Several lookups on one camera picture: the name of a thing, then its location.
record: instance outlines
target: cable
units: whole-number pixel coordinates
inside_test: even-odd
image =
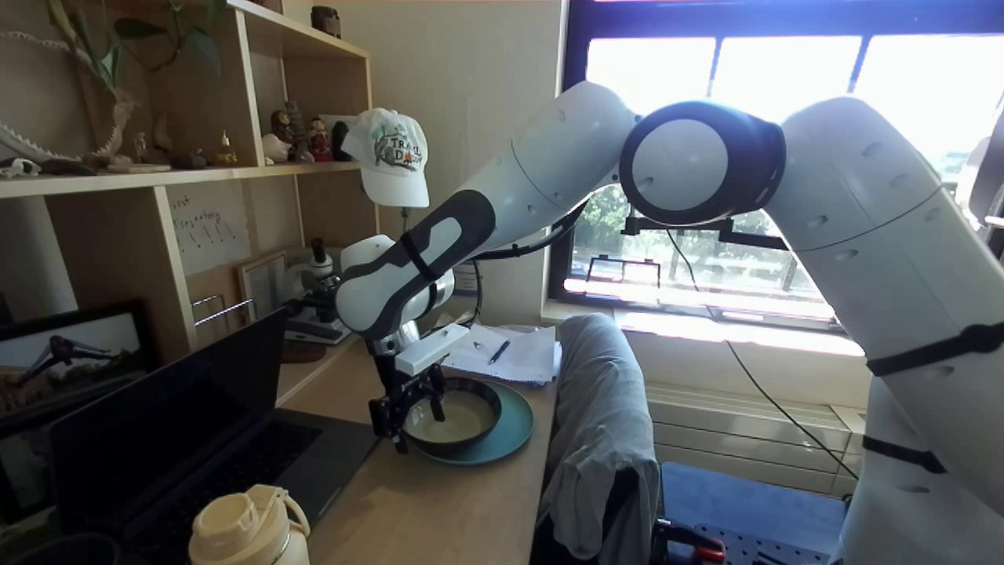
[[[685,246],[678,245],[678,237],[665,228],[672,246],[678,251],[678,258],[687,267],[690,286],[697,294],[702,294],[702,289],[697,286],[697,272],[690,258],[685,255]],[[856,481],[856,471],[843,463],[843,458],[839,458],[817,433],[811,433],[811,427],[804,427],[771,391],[761,388],[761,381],[752,375],[752,371],[746,366],[746,359],[742,356],[742,350],[734,350],[734,344],[727,340],[722,340],[726,349],[730,350],[730,356],[738,359],[738,366],[746,373],[746,378],[752,381],[752,388],[786,416],[791,419],[804,436],[811,436],[843,475],[850,475]]]

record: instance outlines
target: picture frame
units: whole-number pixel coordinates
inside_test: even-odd
[[[142,302],[0,325],[0,525],[49,506],[45,427],[158,363]]]

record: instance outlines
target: window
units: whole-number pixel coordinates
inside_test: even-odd
[[[571,0],[566,84],[610,84],[641,116],[676,101],[715,101],[771,123],[855,95],[954,189],[993,128],[1001,62],[1004,15],[979,0]],[[620,236],[629,210],[618,185],[594,194],[551,251],[551,298],[839,330],[786,246],[718,240],[712,228]],[[738,217],[734,232],[778,236],[759,210]]]

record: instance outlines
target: paper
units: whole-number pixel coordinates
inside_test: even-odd
[[[556,325],[480,325],[442,356],[442,371],[546,386],[561,363]]]

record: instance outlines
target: gray fabric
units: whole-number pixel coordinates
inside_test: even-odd
[[[561,373],[556,433],[541,521],[574,558],[642,565],[658,515],[658,461],[642,373],[610,315],[558,324]],[[618,509],[610,540],[603,511],[618,471],[637,471],[637,488]]]

